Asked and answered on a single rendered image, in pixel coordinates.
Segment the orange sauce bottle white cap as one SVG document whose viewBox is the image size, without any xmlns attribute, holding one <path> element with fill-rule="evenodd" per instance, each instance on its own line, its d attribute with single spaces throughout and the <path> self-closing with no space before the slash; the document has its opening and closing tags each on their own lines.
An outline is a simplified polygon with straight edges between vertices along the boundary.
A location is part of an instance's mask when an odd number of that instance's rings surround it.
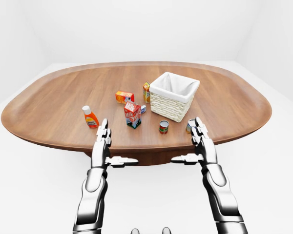
<svg viewBox="0 0 293 234">
<path fill-rule="evenodd" d="M 87 105 L 83 106 L 82 110 L 84 112 L 84 117 L 89 128 L 97 128 L 99 126 L 99 121 L 94 115 L 94 113 L 90 110 L 90 107 Z"/>
</svg>

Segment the red and white milk carton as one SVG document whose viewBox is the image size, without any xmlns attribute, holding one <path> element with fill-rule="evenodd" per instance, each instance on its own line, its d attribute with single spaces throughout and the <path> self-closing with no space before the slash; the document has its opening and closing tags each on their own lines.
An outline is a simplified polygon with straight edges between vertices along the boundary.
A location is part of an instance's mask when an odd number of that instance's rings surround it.
<svg viewBox="0 0 293 234">
<path fill-rule="evenodd" d="M 127 101 L 124 107 L 126 124 L 132 128 L 136 128 L 141 124 L 141 106 L 132 101 Z"/>
</svg>

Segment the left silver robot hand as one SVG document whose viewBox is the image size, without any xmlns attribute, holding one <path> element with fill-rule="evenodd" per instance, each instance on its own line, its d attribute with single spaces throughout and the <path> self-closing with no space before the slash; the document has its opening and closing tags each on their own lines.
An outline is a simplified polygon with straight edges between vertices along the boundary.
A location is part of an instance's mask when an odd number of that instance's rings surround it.
<svg viewBox="0 0 293 234">
<path fill-rule="evenodd" d="M 104 168 L 105 166 L 112 167 L 124 167 L 126 165 L 135 165 L 138 163 L 137 159 L 113 156 L 110 157 L 109 147 L 111 146 L 111 129 L 108 128 L 108 120 L 105 118 L 102 121 L 101 126 L 97 130 L 97 139 L 94 143 L 92 156 L 91 156 L 91 168 Z"/>
</svg>

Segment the red and green tomato tin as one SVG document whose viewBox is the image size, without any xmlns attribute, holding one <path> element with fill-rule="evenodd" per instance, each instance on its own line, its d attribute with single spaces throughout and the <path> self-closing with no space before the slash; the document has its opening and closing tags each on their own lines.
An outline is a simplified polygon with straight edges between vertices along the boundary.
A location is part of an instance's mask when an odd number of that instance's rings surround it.
<svg viewBox="0 0 293 234">
<path fill-rule="evenodd" d="M 159 132 L 166 134 L 168 132 L 169 122 L 167 120 L 160 121 Z"/>
</svg>

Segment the white woven basket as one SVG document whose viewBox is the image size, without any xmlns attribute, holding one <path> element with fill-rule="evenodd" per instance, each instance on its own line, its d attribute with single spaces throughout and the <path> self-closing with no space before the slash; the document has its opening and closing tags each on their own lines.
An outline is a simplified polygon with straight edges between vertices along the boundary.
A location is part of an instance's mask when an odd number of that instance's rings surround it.
<svg viewBox="0 0 293 234">
<path fill-rule="evenodd" d="M 152 112 L 181 122 L 193 101 L 200 81 L 165 72 L 150 84 Z"/>
</svg>

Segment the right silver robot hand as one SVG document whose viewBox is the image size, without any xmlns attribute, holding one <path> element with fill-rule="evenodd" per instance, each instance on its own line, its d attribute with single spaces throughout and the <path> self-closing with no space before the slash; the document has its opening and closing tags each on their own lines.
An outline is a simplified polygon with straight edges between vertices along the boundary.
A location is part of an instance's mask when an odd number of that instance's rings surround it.
<svg viewBox="0 0 293 234">
<path fill-rule="evenodd" d="M 184 156 L 176 156 L 171 159 L 173 163 L 194 165 L 198 162 L 204 167 L 207 164 L 217 164 L 217 154 L 213 140 L 208 135 L 205 124 L 199 117 L 189 122 L 191 127 L 192 144 L 195 146 L 195 153 Z"/>
</svg>

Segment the orange butter box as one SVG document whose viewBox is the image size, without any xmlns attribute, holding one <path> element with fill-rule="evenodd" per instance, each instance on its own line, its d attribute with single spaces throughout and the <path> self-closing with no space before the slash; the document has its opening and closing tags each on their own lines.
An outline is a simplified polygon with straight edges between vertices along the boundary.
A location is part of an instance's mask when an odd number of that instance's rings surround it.
<svg viewBox="0 0 293 234">
<path fill-rule="evenodd" d="M 128 101 L 134 102 L 134 94 L 130 92 L 117 91 L 115 94 L 118 103 L 126 104 Z"/>
</svg>

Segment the orange juice carton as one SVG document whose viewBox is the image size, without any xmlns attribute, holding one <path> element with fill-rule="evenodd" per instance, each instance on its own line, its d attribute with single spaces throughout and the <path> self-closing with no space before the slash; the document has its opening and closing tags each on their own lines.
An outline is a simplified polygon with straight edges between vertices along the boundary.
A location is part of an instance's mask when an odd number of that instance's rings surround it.
<svg viewBox="0 0 293 234">
<path fill-rule="evenodd" d="M 143 98 L 144 98 L 144 102 L 145 103 L 150 103 L 150 83 L 149 82 L 145 82 L 143 84 Z"/>
</svg>

